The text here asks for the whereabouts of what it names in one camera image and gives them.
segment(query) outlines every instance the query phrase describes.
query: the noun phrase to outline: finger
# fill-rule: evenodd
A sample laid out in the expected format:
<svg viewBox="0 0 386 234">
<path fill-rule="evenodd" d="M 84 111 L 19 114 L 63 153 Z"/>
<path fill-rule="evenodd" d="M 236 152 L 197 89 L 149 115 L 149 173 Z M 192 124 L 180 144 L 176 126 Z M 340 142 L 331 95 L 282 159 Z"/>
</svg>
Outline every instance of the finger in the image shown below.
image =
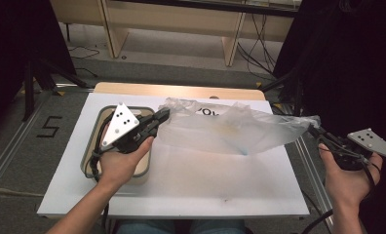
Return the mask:
<svg viewBox="0 0 386 234">
<path fill-rule="evenodd" d="M 320 148 L 320 155 L 321 155 L 321 158 L 325 164 L 325 168 L 326 168 L 327 172 L 339 171 L 340 168 L 336 164 L 332 153 L 328 151 L 329 149 L 327 148 L 327 146 L 322 144 L 322 143 L 320 143 L 318 146 Z"/>
<path fill-rule="evenodd" d="M 153 144 L 153 139 L 154 139 L 153 136 L 147 138 L 147 139 L 140 145 L 140 147 L 138 148 L 138 150 L 136 150 L 135 152 L 131 153 L 131 157 L 132 157 L 134 160 L 136 160 L 137 162 L 140 161 L 140 160 L 142 159 L 142 157 L 144 157 L 144 155 L 150 150 L 151 145 Z"/>
<path fill-rule="evenodd" d="M 371 157 L 369 157 L 368 169 L 372 174 L 375 184 L 381 179 L 382 161 L 381 156 L 376 153 L 372 153 Z"/>
<path fill-rule="evenodd" d="M 379 170 L 382 170 L 382 158 L 377 153 L 372 153 L 369 157 L 369 161 L 373 163 Z"/>
</svg>

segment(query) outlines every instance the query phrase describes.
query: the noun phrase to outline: white table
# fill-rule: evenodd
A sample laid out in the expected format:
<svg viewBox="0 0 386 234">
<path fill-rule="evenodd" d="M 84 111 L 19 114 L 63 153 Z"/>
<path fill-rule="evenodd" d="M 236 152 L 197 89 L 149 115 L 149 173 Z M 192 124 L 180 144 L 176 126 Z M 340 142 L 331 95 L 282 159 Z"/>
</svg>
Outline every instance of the white table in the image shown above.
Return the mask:
<svg viewBox="0 0 386 234">
<path fill-rule="evenodd" d="M 147 93 L 154 94 L 154 88 L 165 88 L 104 83 L 97 86 L 96 92 L 106 93 L 105 87 L 119 90 L 127 87 L 128 92 L 137 92 L 135 86 L 143 95 L 148 90 Z M 94 124 L 104 106 L 122 101 L 157 110 L 165 101 L 163 96 L 172 95 L 171 89 L 185 89 L 183 96 L 187 98 L 192 98 L 195 91 L 200 98 L 228 94 L 218 93 L 214 88 L 166 87 L 165 91 L 156 90 L 154 97 L 90 94 L 38 214 L 63 216 L 94 187 L 95 183 L 82 174 L 80 163 L 91 135 L 91 123 Z M 269 103 L 261 100 L 263 94 L 259 91 L 230 92 L 258 96 L 259 100 L 241 102 L 253 109 L 270 111 Z M 236 100 L 198 101 L 233 104 Z M 257 155 L 221 155 L 168 146 L 157 137 L 151 152 L 149 179 L 143 185 L 124 185 L 110 201 L 111 217 L 244 218 L 309 214 L 283 146 Z"/>
</svg>

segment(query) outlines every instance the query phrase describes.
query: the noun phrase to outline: wrist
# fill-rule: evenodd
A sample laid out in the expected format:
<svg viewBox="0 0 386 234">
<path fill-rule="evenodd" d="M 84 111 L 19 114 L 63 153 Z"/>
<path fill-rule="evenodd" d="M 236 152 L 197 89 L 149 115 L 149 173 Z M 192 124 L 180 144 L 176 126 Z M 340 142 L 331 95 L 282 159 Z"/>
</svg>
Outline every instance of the wrist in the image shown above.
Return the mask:
<svg viewBox="0 0 386 234">
<path fill-rule="evenodd" d="M 344 217 L 358 218 L 360 206 L 349 203 L 333 203 L 333 213 Z"/>
<path fill-rule="evenodd" d="M 99 180 L 96 187 L 100 189 L 103 193 L 106 193 L 110 196 L 113 196 L 120 188 L 120 186 L 117 186 L 114 183 L 107 182 L 106 180 L 102 179 Z"/>
</svg>

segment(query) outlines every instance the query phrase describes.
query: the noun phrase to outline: metal frame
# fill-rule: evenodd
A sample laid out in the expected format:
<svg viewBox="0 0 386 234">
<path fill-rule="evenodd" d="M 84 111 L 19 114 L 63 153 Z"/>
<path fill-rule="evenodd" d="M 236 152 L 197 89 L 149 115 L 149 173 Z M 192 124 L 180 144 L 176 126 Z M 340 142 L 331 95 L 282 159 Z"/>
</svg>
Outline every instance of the metal frame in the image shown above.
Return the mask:
<svg viewBox="0 0 386 234">
<path fill-rule="evenodd" d="M 38 119 L 42 106 L 50 98 L 51 94 L 51 91 L 46 91 L 40 95 L 40 98 L 37 100 L 35 110 L 31 112 L 29 118 L 26 121 L 20 124 L 14 137 L 12 137 L 11 141 L 8 143 L 8 146 L 2 152 L 0 156 L 0 178 L 10 165 L 14 156 L 17 154 L 30 129 Z"/>
<path fill-rule="evenodd" d="M 283 105 L 284 112 L 286 114 L 292 114 L 292 110 L 289 105 Z M 295 146 L 299 152 L 299 156 L 303 162 L 306 173 L 308 174 L 309 180 L 311 181 L 312 187 L 317 197 L 319 206 L 323 213 L 332 209 L 332 204 L 330 202 L 329 196 L 321 182 L 318 171 L 315 167 L 314 161 L 312 161 L 312 156 L 306 147 L 305 140 L 303 137 L 298 138 L 295 142 Z M 333 216 L 330 216 L 326 219 L 328 227 L 332 230 L 333 227 Z"/>
<path fill-rule="evenodd" d="M 142 4 L 154 4 L 162 6 L 185 7 L 196 9 L 216 10 L 223 12 L 251 13 L 267 16 L 295 18 L 312 17 L 314 13 L 301 13 L 294 9 L 255 6 L 242 3 L 226 1 L 205 1 L 205 0 L 113 0 L 118 2 L 132 2 Z"/>
</svg>

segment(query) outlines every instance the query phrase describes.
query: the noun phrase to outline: black fabric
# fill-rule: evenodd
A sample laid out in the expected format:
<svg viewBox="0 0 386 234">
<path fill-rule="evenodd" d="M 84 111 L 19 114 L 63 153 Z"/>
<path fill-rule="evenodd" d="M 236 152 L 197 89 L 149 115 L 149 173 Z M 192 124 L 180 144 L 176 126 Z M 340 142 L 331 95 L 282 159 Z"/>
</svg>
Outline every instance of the black fabric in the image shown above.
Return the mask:
<svg viewBox="0 0 386 234">
<path fill-rule="evenodd" d="M 337 20 L 316 65 L 303 77 L 303 104 L 333 134 L 344 137 L 372 128 L 386 140 L 386 0 L 372 1 L 367 11 Z M 309 38 L 304 26 L 292 25 L 275 73 L 287 72 L 297 60 L 290 54 L 305 50 L 300 42 Z M 362 204 L 361 219 L 368 233 L 386 233 L 386 158 L 374 198 Z"/>
<path fill-rule="evenodd" d="M 75 74 L 50 1 L 0 1 L 0 115 L 19 91 L 26 62 L 45 58 Z M 51 70 L 34 76 L 41 81 Z"/>
</svg>

